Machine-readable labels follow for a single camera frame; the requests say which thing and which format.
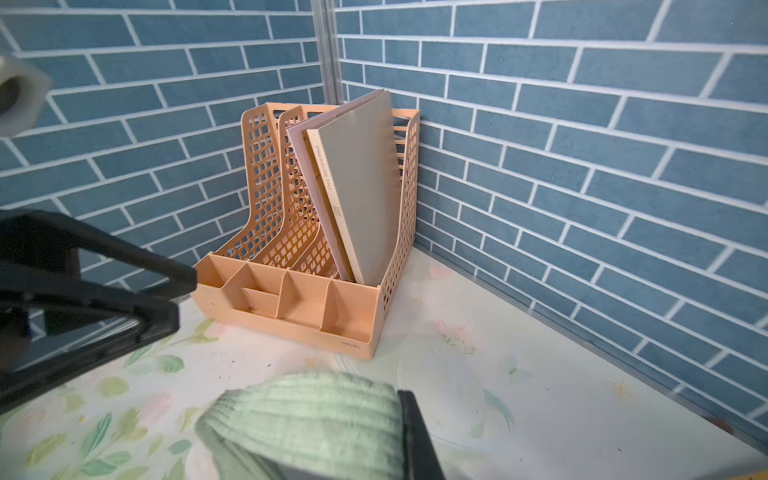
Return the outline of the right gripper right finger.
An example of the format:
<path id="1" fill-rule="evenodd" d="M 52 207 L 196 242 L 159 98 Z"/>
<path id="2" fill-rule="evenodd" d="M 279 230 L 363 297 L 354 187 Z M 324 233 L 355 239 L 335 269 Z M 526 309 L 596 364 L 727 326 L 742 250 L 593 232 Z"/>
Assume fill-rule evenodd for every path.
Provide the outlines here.
<path id="1" fill-rule="evenodd" d="M 413 392 L 399 390 L 403 420 L 404 478 L 444 480 L 445 476 Z"/>

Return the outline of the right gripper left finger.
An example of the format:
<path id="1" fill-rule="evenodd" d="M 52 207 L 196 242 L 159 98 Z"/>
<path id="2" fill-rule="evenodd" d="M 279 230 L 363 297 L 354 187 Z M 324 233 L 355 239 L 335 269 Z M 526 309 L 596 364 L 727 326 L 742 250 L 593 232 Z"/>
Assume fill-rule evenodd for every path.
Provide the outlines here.
<path id="1" fill-rule="evenodd" d="M 164 283 L 131 292 L 82 278 L 80 250 L 146 269 Z M 8 412 L 98 366 L 164 339 L 180 328 L 176 299 L 197 287 L 194 268 L 146 251 L 65 214 L 1 213 L 1 410 Z M 29 367 L 15 368 L 33 344 L 30 314 L 43 313 L 55 337 L 112 318 L 124 332 Z"/>

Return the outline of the green corduroy shoulder bag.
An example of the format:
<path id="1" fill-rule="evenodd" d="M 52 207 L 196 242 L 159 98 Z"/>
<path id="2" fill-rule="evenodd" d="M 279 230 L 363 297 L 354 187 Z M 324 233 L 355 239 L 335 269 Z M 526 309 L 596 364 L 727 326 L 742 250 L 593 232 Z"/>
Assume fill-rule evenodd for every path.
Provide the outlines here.
<path id="1" fill-rule="evenodd" d="M 195 431 L 222 479 L 401 479 L 403 412 L 389 384 L 345 372 L 286 374 L 227 390 Z"/>

